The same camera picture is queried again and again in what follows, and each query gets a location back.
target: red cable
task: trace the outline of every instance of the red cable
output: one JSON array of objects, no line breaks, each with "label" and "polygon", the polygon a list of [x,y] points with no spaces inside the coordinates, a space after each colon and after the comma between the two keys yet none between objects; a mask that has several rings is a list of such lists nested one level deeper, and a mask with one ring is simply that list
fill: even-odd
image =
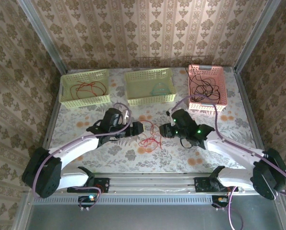
[{"label": "red cable", "polygon": [[[143,135],[146,137],[146,139],[140,141],[140,142],[139,142],[139,146],[140,146],[140,147],[144,147],[146,152],[152,152],[152,151],[154,151],[156,148],[158,148],[158,146],[160,146],[160,149],[162,149],[162,143],[161,143],[161,138],[162,138],[162,136],[160,135],[160,131],[154,132],[155,126],[158,128],[158,130],[159,130],[159,126],[158,126],[158,125],[154,125],[154,124],[153,124],[152,122],[150,122],[150,121],[146,121],[146,120],[141,120],[141,121],[148,122],[148,123],[151,124],[151,128],[150,128],[151,136],[148,138],[145,134],[143,134]],[[148,148],[149,146],[151,146],[153,143],[156,143],[156,144],[157,144],[156,147],[155,147],[153,150],[151,150],[151,151],[147,151],[147,148]]]},{"label": "red cable", "polygon": [[[105,95],[107,92],[107,88],[105,87],[105,85],[99,81],[92,81],[90,83],[78,81],[78,83],[81,83],[81,84],[76,84],[76,85],[71,86],[71,96],[72,96],[73,100],[75,100],[75,98],[72,95],[72,88],[75,86],[79,86],[78,88],[75,89],[76,90],[76,96],[78,99],[80,99],[80,97],[78,96],[78,92],[91,92],[95,97],[97,97],[97,94],[94,92],[93,87],[100,89],[103,92],[102,96]],[[96,83],[101,84],[105,88],[105,90],[103,90],[102,88],[100,88],[98,86],[95,86]],[[91,90],[83,90],[82,88],[85,86],[91,86]]]},{"label": "red cable", "polygon": [[104,193],[103,186],[101,186],[100,184],[95,184],[95,187],[100,188],[101,189],[101,193]]}]

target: yellow basket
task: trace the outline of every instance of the yellow basket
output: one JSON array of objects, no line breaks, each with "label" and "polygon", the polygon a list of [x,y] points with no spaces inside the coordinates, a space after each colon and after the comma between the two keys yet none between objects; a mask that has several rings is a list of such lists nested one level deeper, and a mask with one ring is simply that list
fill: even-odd
[{"label": "yellow basket", "polygon": [[[107,91],[105,95],[95,96],[88,91],[79,91],[80,93],[76,94],[75,85],[80,85],[80,82],[91,83],[92,81],[99,81],[106,87]],[[110,102],[109,72],[107,69],[63,75],[60,80],[60,87],[62,88],[59,92],[59,102],[66,108],[77,108]]]},{"label": "yellow basket", "polygon": [[174,101],[176,91],[169,68],[128,72],[125,80],[130,106]]}]

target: floral tablecloth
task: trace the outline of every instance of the floral tablecloth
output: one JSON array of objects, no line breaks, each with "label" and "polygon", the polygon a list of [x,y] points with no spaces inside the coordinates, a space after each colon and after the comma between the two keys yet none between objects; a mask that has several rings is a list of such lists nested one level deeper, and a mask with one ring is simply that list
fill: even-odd
[{"label": "floral tablecloth", "polygon": [[[116,102],[127,103],[125,96],[124,73],[142,69],[110,69],[111,103],[92,105],[76,109],[60,107],[58,119],[51,141],[51,147],[61,145],[81,135],[94,122],[102,119],[105,111]],[[184,68],[172,68],[173,84],[177,95],[172,103],[158,103],[130,107],[133,120],[148,120],[156,125],[169,122],[166,111],[188,94],[187,73]],[[242,144],[254,147],[254,141],[247,116],[243,107],[237,83],[230,67],[225,67],[228,106],[219,114],[218,126],[220,132]],[[197,124],[207,124],[214,127],[214,112],[189,111]],[[150,126],[145,125],[145,134],[150,136]],[[157,147],[148,152],[139,146],[144,135],[132,138],[122,138],[119,141],[108,142],[99,149],[85,153],[67,167],[84,166],[96,173],[120,172],[212,172],[218,165],[239,168],[236,162],[220,154],[200,148],[185,149],[179,138],[162,139],[162,149]]]}]

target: patterned wallpaper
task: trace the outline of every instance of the patterned wallpaper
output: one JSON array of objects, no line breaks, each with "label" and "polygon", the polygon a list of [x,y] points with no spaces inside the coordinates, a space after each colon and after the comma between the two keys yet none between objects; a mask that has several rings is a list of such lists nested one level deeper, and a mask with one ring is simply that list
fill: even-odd
[{"label": "patterned wallpaper", "polygon": [[68,69],[233,66],[267,0],[32,0]]},{"label": "patterned wallpaper", "polygon": [[21,175],[43,139],[59,76],[16,0],[0,0],[0,230],[11,229]]},{"label": "patterned wallpaper", "polygon": [[266,147],[286,161],[286,0],[282,0],[241,72]]}]

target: basket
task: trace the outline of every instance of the basket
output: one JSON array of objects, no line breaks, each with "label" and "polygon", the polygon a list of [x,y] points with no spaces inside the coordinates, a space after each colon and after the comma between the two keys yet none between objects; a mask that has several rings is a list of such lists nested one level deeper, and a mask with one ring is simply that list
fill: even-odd
[{"label": "basket", "polygon": [[130,106],[174,101],[176,91],[169,68],[127,72],[125,80]]},{"label": "basket", "polygon": [[[109,72],[107,69],[63,75],[60,80],[61,90],[59,92],[59,102],[66,108],[76,108],[93,104],[108,103],[110,102],[108,78]],[[99,81],[106,87],[107,91],[103,96],[95,96],[91,92],[80,91],[80,96],[78,94],[77,97],[76,87],[72,86],[80,84],[78,83],[79,81],[86,83]]]},{"label": "basket", "polygon": [[[220,92],[220,101],[216,103],[216,109],[218,112],[221,112],[227,106],[227,92],[225,87],[225,77],[223,67],[221,66],[205,66],[205,65],[189,65],[189,76],[192,79],[195,74],[200,74],[202,80],[206,78],[213,78],[215,80],[215,85],[219,86]],[[200,84],[201,82],[193,79],[194,82]],[[195,86],[195,83],[188,81],[188,90],[189,95],[191,94],[190,88]],[[203,99],[202,102],[192,102],[189,99],[189,109],[195,110],[206,110],[206,111],[214,111],[215,108],[210,103],[209,100]]]}]

